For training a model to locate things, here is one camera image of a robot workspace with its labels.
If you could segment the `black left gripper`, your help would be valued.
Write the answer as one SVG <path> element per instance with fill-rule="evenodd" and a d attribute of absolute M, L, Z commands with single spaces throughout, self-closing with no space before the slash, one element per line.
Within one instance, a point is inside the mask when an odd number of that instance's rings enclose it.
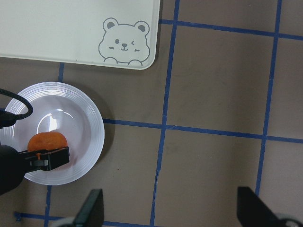
<path fill-rule="evenodd" d="M 18 152 L 13 147 L 1 145 L 0 194 L 3 195 L 18 187 L 26 171 L 51 171 L 69 161 L 69 147 Z"/>

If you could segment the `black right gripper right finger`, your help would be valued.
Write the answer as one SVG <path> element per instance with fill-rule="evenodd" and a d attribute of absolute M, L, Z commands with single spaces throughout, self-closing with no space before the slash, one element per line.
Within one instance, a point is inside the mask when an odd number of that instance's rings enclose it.
<path fill-rule="evenodd" d="M 277 216 L 249 187 L 237 189 L 237 218 L 242 227 L 273 227 Z"/>

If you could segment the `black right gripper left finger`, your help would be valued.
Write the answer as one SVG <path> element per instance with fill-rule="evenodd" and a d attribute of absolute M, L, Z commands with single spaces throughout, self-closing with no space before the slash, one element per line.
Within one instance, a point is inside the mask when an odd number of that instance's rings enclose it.
<path fill-rule="evenodd" d="M 76 215 L 74 227 L 102 227 L 104 223 L 104 200 L 102 189 L 93 189 Z"/>

